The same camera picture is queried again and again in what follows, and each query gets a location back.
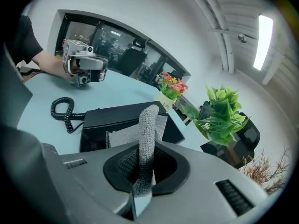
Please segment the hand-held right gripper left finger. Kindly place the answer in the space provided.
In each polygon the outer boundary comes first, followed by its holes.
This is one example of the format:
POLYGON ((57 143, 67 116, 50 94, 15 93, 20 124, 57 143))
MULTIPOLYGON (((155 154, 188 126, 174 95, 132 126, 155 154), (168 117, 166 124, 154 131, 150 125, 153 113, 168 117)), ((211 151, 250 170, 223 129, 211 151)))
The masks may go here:
POLYGON ((71 224, 135 224, 131 192, 116 190, 106 179, 104 163, 116 150, 59 155, 43 144, 51 181, 71 224))

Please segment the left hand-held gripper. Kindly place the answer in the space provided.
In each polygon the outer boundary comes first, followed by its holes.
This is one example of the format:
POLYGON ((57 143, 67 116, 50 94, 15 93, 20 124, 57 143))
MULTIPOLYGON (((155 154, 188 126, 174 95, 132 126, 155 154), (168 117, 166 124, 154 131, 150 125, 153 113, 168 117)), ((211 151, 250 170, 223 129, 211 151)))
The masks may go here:
POLYGON ((63 62, 65 72, 73 76, 76 86, 103 81, 108 68, 107 59, 93 57, 92 46, 70 39, 64 42, 63 62))

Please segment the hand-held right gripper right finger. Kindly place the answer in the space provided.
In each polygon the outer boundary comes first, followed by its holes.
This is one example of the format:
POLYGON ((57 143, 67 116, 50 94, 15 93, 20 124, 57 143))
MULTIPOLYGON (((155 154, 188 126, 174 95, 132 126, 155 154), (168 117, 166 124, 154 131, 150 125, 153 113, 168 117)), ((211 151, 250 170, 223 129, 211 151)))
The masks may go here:
POLYGON ((155 196, 137 218, 139 224, 227 224, 239 219, 216 186, 230 181, 252 207, 268 197, 253 180, 223 160, 179 145, 162 145, 183 155, 190 164, 186 182, 174 193, 155 196))

